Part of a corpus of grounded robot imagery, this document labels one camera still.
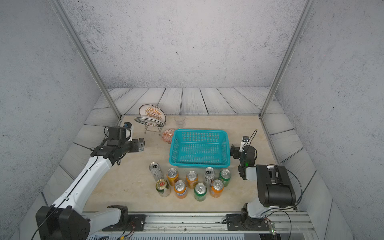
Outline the green Sprite can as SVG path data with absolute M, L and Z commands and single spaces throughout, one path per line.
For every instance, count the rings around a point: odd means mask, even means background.
M 222 181 L 224 187 L 227 187 L 230 183 L 232 174 L 229 169 L 221 169 L 219 179 Z

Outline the silver white soda can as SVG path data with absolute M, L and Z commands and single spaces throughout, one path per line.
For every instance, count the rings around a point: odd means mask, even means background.
M 163 172 L 161 170 L 161 167 L 160 167 L 160 165 L 157 162 L 152 162 L 149 165 L 149 170 L 150 170 L 151 174 L 153 175 L 153 177 L 154 177 L 156 182 L 158 180 L 164 178 L 164 174 L 163 174 Z

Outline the teal plastic basket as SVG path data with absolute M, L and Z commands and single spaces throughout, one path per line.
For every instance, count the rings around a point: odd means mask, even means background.
M 182 168 L 227 168 L 231 165 L 227 132 L 220 130 L 175 130 L 169 163 Z

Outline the orange can back row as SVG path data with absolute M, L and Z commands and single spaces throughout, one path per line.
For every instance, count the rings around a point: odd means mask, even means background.
M 224 190 L 224 184 L 221 180 L 214 180 L 211 184 L 210 194 L 214 198 L 219 198 Z

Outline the orange can row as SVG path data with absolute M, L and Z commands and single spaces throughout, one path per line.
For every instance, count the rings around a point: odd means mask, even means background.
M 190 189 L 194 189 L 198 184 L 199 177 L 196 171 L 189 171 L 186 175 L 187 186 Z
M 214 180 L 211 184 L 210 194 L 214 198 L 219 198 L 224 190 L 224 184 L 221 180 Z

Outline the orange soda can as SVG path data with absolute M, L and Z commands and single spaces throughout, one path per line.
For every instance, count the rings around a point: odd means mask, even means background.
M 175 183 L 179 180 L 179 172 L 175 168 L 170 168 L 167 172 L 167 178 L 171 186 L 174 186 Z

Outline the green white can front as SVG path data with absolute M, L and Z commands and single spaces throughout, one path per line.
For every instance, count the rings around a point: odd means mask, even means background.
M 156 190 L 161 197 L 167 197 L 170 195 L 171 189 L 167 180 L 160 179 L 156 183 Z

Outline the orange can front row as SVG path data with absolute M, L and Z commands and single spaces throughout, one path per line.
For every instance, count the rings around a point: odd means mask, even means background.
M 190 189 L 194 189 L 198 184 L 199 177 L 196 171 L 189 171 L 186 175 L 187 186 Z

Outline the green can back row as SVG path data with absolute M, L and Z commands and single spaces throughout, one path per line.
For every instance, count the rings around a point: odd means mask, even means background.
M 202 202 L 206 199 L 207 187 L 204 183 L 198 183 L 194 189 L 194 197 L 198 202 Z

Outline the orange Fanta can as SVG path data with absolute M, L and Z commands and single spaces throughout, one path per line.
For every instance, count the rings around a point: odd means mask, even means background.
M 179 199 L 185 198 L 188 194 L 187 185 L 182 180 L 178 180 L 175 183 L 174 190 L 175 190 L 177 198 L 179 198 Z

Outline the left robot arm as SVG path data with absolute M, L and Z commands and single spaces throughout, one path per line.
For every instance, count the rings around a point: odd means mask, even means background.
M 127 153 L 145 149 L 144 139 L 133 139 L 133 125 L 110 127 L 107 138 L 91 153 L 86 166 L 49 207 L 41 207 L 36 213 L 38 234 L 42 240 L 85 240 L 95 232 L 112 227 L 126 232 L 135 224 L 128 208 L 108 206 L 106 210 L 85 215 L 83 209 L 99 181 L 114 165 L 120 165 Z

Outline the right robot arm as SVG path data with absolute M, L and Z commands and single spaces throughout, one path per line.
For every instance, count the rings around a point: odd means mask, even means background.
M 243 180 L 257 182 L 258 197 L 245 203 L 241 210 L 242 224 L 250 224 L 266 218 L 272 210 L 296 207 L 296 193 L 288 170 L 280 165 L 256 164 L 258 152 L 251 146 L 251 139 L 243 136 L 239 147 L 231 146 L 231 156 L 239 160 L 238 172 Z

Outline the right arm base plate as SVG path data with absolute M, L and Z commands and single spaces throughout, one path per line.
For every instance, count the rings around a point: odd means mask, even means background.
M 229 231 L 269 231 L 268 222 L 264 219 L 254 219 L 241 214 L 227 214 L 222 221 Z

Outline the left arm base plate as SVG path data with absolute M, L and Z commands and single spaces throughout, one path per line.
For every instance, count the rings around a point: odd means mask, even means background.
M 145 221 L 144 214 L 129 214 L 123 216 L 117 224 L 102 229 L 102 232 L 143 232 Z

